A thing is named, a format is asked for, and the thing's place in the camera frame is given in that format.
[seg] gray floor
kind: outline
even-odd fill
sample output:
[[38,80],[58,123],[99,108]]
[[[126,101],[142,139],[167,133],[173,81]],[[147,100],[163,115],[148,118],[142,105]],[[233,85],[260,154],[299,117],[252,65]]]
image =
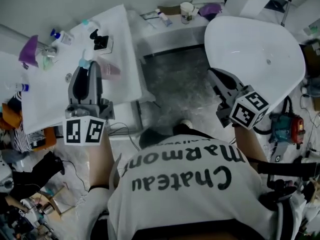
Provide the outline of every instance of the gray floor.
[[[157,107],[153,103],[141,104],[142,120],[144,124],[151,124],[152,128],[162,134],[171,134],[172,127],[181,119],[189,119],[193,123],[194,129],[204,132],[215,138],[230,142],[234,138],[234,132],[229,125],[223,128],[216,117],[219,98],[214,94],[211,86],[206,80],[206,71],[209,67],[204,49],[196,48],[176,53],[159,55],[146,59],[143,65],[143,73],[148,90],[156,97]],[[300,150],[291,145],[285,153],[284,161],[292,162],[298,155],[306,151],[306,143],[312,130],[312,122],[305,109],[300,108],[300,87],[297,86],[290,94],[293,101],[293,108],[296,114],[304,118],[306,135],[305,144]],[[301,105],[310,111],[311,119],[316,116],[313,110],[312,101],[309,98],[302,98]],[[316,117],[315,124],[320,123]],[[259,128],[266,130],[270,128],[270,120],[266,116]],[[316,145],[319,130],[313,128],[310,142],[312,147],[320,150]],[[266,136],[258,135],[259,142],[270,158],[273,151],[273,144],[268,143]],[[111,142],[113,155],[115,158],[122,154],[122,161],[119,164],[119,171],[124,164],[136,153],[132,143],[128,140],[117,140]],[[68,160],[75,164],[77,174],[83,179],[85,188],[89,189],[89,161],[85,150],[75,146],[65,146],[63,139],[59,139],[54,147],[54,151],[62,160]],[[29,171],[39,161],[45,151],[37,152],[25,158],[19,167],[21,170]],[[65,162],[65,175],[56,174],[48,183],[52,190],[57,190],[62,185],[69,188],[70,194],[64,196],[58,204],[62,209],[67,209],[68,205],[75,205],[81,195],[85,194],[83,183],[77,178],[75,169],[71,163]],[[71,212],[62,218],[62,221],[49,221],[55,229],[59,239],[77,239],[76,213]]]

